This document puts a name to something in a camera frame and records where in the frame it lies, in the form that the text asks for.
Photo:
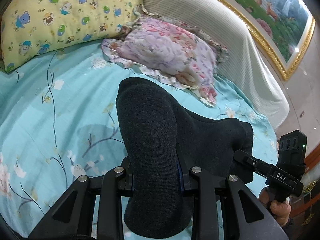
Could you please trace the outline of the person's right hand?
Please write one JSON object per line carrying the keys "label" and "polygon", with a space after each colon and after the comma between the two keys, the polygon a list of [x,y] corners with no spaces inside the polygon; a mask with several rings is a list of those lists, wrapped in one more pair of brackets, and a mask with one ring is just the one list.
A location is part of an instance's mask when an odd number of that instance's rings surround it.
{"label": "person's right hand", "polygon": [[[260,202],[264,207],[270,202],[267,187],[263,188],[259,194]],[[270,210],[273,213],[273,217],[278,222],[278,224],[283,228],[289,221],[289,215],[291,213],[291,205],[286,200],[284,203],[273,200],[270,205]]]}

